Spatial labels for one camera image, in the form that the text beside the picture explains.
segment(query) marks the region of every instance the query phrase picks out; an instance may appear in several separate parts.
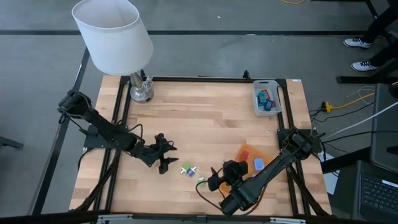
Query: green block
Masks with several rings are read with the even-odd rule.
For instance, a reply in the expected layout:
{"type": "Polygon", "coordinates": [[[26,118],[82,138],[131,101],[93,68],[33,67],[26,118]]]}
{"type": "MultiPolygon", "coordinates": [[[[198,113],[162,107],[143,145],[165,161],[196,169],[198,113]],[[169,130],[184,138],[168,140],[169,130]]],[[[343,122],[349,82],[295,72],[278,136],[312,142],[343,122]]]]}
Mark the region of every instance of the green block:
{"type": "Polygon", "coordinates": [[[184,170],[189,170],[189,168],[191,168],[191,165],[189,164],[189,163],[184,163],[184,165],[182,165],[182,168],[184,169],[184,170]]]}

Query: small colorful block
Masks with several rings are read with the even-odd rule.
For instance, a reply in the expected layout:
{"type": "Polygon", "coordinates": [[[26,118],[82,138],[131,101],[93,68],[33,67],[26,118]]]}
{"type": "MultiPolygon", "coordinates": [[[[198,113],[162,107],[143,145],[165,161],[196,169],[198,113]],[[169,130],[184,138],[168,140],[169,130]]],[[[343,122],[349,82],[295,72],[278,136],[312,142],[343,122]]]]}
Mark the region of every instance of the small colorful block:
{"type": "Polygon", "coordinates": [[[184,163],[181,167],[181,174],[186,172],[190,177],[193,176],[195,174],[195,169],[196,167],[191,167],[191,165],[189,163],[184,163]]]}
{"type": "Polygon", "coordinates": [[[270,99],[271,99],[271,97],[269,96],[267,90],[261,90],[261,93],[265,93],[265,94],[266,94],[266,99],[267,99],[267,100],[270,100],[270,99]]]}
{"type": "Polygon", "coordinates": [[[274,102],[272,100],[267,100],[267,103],[264,104],[264,110],[271,111],[273,104],[274,102]]]}
{"type": "Polygon", "coordinates": [[[260,92],[257,98],[258,98],[259,106],[262,106],[262,105],[264,105],[264,103],[267,102],[267,95],[264,92],[260,92]]]}
{"type": "Polygon", "coordinates": [[[249,153],[247,151],[243,151],[241,153],[241,161],[246,161],[249,157],[249,153]]]}
{"type": "Polygon", "coordinates": [[[198,184],[199,184],[199,186],[203,187],[203,186],[206,185],[206,183],[203,183],[203,181],[205,181],[205,178],[204,178],[204,176],[201,175],[201,176],[198,178],[198,184]]]}
{"type": "Polygon", "coordinates": [[[264,168],[264,160],[262,158],[254,159],[254,169],[260,171],[264,168]]]}

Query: blue block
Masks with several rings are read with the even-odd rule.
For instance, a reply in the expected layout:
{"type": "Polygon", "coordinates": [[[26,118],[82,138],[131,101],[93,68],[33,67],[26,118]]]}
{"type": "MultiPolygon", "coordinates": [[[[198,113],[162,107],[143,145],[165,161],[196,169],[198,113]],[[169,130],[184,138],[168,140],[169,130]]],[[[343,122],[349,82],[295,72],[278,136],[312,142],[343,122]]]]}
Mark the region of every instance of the blue block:
{"type": "Polygon", "coordinates": [[[271,111],[273,104],[274,102],[272,100],[267,100],[267,102],[264,104],[264,110],[271,111]]]}
{"type": "Polygon", "coordinates": [[[267,103],[266,93],[260,92],[257,99],[258,99],[259,106],[263,106],[265,103],[267,103]]]}
{"type": "Polygon", "coordinates": [[[264,160],[262,158],[254,159],[254,169],[260,171],[264,168],[264,160]]]}

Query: metal clamp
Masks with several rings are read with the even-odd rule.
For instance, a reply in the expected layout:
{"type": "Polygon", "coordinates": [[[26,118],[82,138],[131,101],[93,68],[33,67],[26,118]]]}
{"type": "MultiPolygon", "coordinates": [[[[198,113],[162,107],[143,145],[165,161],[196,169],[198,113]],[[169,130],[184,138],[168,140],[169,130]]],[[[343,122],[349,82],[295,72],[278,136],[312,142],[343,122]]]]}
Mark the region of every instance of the metal clamp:
{"type": "Polygon", "coordinates": [[[98,215],[97,222],[105,223],[105,221],[126,220],[132,219],[132,214],[117,214],[117,215],[98,215]]]}
{"type": "Polygon", "coordinates": [[[278,223],[278,224],[306,224],[305,220],[299,220],[294,218],[274,218],[271,217],[271,223],[278,223]]]}
{"type": "Polygon", "coordinates": [[[206,223],[207,216],[206,215],[197,215],[197,223],[206,223]]]}

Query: white sneaker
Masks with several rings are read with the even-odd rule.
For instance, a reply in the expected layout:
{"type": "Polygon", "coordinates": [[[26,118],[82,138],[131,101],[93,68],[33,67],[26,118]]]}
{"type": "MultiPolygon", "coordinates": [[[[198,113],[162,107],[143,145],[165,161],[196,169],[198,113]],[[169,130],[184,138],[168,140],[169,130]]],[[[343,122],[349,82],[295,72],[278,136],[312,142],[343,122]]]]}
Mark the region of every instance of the white sneaker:
{"type": "Polygon", "coordinates": [[[352,63],[351,68],[358,72],[367,72],[378,69],[379,67],[373,66],[369,60],[365,60],[363,62],[352,63]]]}
{"type": "Polygon", "coordinates": [[[368,49],[372,45],[372,43],[363,42],[363,40],[360,37],[346,39],[344,40],[343,43],[347,47],[359,47],[362,49],[368,49]]]}

